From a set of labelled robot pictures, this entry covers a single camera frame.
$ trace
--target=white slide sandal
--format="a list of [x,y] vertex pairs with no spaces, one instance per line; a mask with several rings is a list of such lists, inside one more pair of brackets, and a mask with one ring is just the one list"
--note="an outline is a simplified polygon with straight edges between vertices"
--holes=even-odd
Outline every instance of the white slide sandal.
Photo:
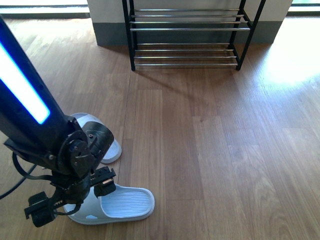
[[[71,115],[72,117],[75,117],[75,119],[78,121],[80,127],[82,128],[87,122],[96,122],[104,125],[97,117],[90,115],[88,113],[79,112]],[[103,164],[110,164],[113,163],[115,160],[117,160],[122,153],[122,148],[120,144],[117,142],[116,139],[112,142],[110,148],[104,155],[103,159],[101,160],[101,163]]]
[[[115,186],[114,192],[98,198],[92,187],[80,210],[68,217],[79,224],[98,225],[142,220],[152,214],[155,198],[148,189]],[[64,206],[66,213],[74,208],[74,204]]]

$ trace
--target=robotic arm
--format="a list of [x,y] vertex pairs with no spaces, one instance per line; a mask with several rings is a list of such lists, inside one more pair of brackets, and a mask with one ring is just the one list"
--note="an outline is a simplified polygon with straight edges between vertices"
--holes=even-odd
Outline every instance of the robotic arm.
[[[0,130],[8,136],[4,143],[13,151],[18,172],[33,180],[48,180],[55,193],[44,192],[29,198],[25,215],[36,227],[57,215],[74,214],[94,186],[96,197],[116,190],[114,170],[97,169],[114,136],[104,125],[87,122],[82,128],[74,117],[66,116],[19,43],[0,17]],[[50,169],[52,175],[31,176],[19,165],[17,156]],[[69,213],[57,208],[74,204]]]

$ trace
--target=wooden floor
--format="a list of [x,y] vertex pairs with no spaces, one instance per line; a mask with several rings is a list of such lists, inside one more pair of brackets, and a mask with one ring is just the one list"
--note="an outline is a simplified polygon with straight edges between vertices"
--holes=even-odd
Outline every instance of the wooden floor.
[[[97,46],[90,19],[7,23],[64,113],[97,116],[121,143],[118,184],[156,203],[136,222],[36,228],[28,198],[54,189],[27,180],[1,200],[0,239],[320,240],[320,18],[285,19],[241,71],[132,72],[127,47]],[[21,176],[0,156],[3,193]]]

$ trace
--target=black rack frame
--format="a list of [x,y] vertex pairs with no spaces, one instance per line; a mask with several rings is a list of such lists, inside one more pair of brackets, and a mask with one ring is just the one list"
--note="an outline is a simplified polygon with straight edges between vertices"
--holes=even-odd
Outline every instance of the black rack frame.
[[[124,21],[126,36],[128,41],[128,50],[130,57],[131,70],[135,71],[136,66],[235,66],[236,70],[240,70],[244,59],[246,57],[249,45],[251,43],[252,37],[254,35],[255,29],[257,27],[259,18],[261,16],[262,10],[266,0],[261,0],[259,7],[257,9],[254,21],[251,21],[245,11],[246,0],[241,0],[239,8],[237,9],[135,9],[134,0],[129,0],[129,10],[128,10],[128,0],[122,0]],[[153,14],[153,13],[170,13],[170,14]],[[223,14],[211,14],[212,12],[222,12]],[[237,12],[236,14],[226,14],[228,12]],[[235,18],[234,21],[136,21],[137,19],[143,18]],[[174,24],[233,24],[233,27],[137,27],[143,25],[174,25]],[[240,24],[246,24],[247,27],[240,27]],[[138,43],[137,32],[153,32],[153,31],[232,31],[231,37],[228,43]],[[238,54],[235,47],[235,38],[237,32],[248,31],[248,37],[246,39],[241,56]],[[224,49],[140,49],[140,46],[214,46],[222,47],[226,46]],[[179,52],[179,53],[192,53],[192,52],[223,52],[233,53],[233,55],[190,55],[190,56],[141,56],[137,55],[145,52],[155,52],[155,53],[168,53],[168,52]],[[219,62],[219,63],[135,63],[135,60],[173,60],[173,59],[194,59],[194,60],[235,60],[235,62]]]

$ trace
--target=metal rack bar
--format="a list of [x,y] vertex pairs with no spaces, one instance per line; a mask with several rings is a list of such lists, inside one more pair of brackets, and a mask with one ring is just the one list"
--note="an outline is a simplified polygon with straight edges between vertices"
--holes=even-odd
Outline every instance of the metal rack bar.
[[131,32],[146,31],[250,31],[248,27],[238,28],[204,28],[204,27],[185,27],[185,28],[131,28]]
[[133,18],[242,18],[244,14],[238,15],[132,15]]
[[130,24],[246,24],[247,21],[130,21]]
[[236,56],[135,56],[135,59],[235,59]]
[[241,13],[244,15],[244,16],[243,16],[243,19],[245,20],[247,26],[248,26],[249,28],[252,28],[252,24],[251,24],[250,18],[248,17],[246,11],[245,11],[244,9],[242,9]]
[[[134,4],[134,0],[129,0],[129,5],[130,5],[130,16],[135,15],[135,4]],[[136,21],[136,19],[134,17],[130,17],[130,21]],[[133,49],[137,50],[138,49],[138,39],[137,39],[137,33],[133,32],[132,33],[132,40],[133,40]]]
[[232,49],[142,49],[136,50],[136,53],[141,52],[232,52]]
[[128,14],[127,0],[122,0],[122,7],[123,7],[123,13],[124,13],[126,38],[128,40],[128,49],[129,49],[131,70],[135,71],[136,70],[135,59],[134,59],[134,54],[135,53],[134,53],[133,44],[132,44],[132,40],[131,40],[131,31],[130,31],[130,24],[129,24],[129,14]]
[[230,43],[227,42],[200,42],[200,43],[138,43],[138,46],[140,45],[229,45]]
[[232,12],[239,11],[239,9],[135,9],[136,12]]
[[266,3],[266,0],[261,0],[260,5],[259,5],[259,8],[258,8],[258,11],[256,12],[256,15],[255,15],[255,18],[254,18],[254,21],[253,21],[253,24],[252,24],[252,28],[251,28],[251,31],[250,31],[250,33],[249,33],[249,36],[248,36],[248,38],[247,38],[247,40],[246,40],[246,43],[245,43],[245,45],[244,45],[244,49],[243,49],[243,52],[242,52],[240,61],[239,61],[239,63],[238,63],[238,66],[235,68],[235,69],[238,70],[238,71],[241,69],[241,66],[242,66],[242,64],[244,63],[244,59],[245,59],[245,57],[246,57],[246,54],[247,54],[247,51],[248,51],[250,42],[251,42],[252,37],[253,37],[253,35],[254,35],[254,32],[255,32],[255,30],[256,30],[256,27],[257,27],[259,18],[260,18],[261,13],[262,13],[262,10],[264,9],[265,3]]
[[238,66],[237,63],[137,63],[136,66]]

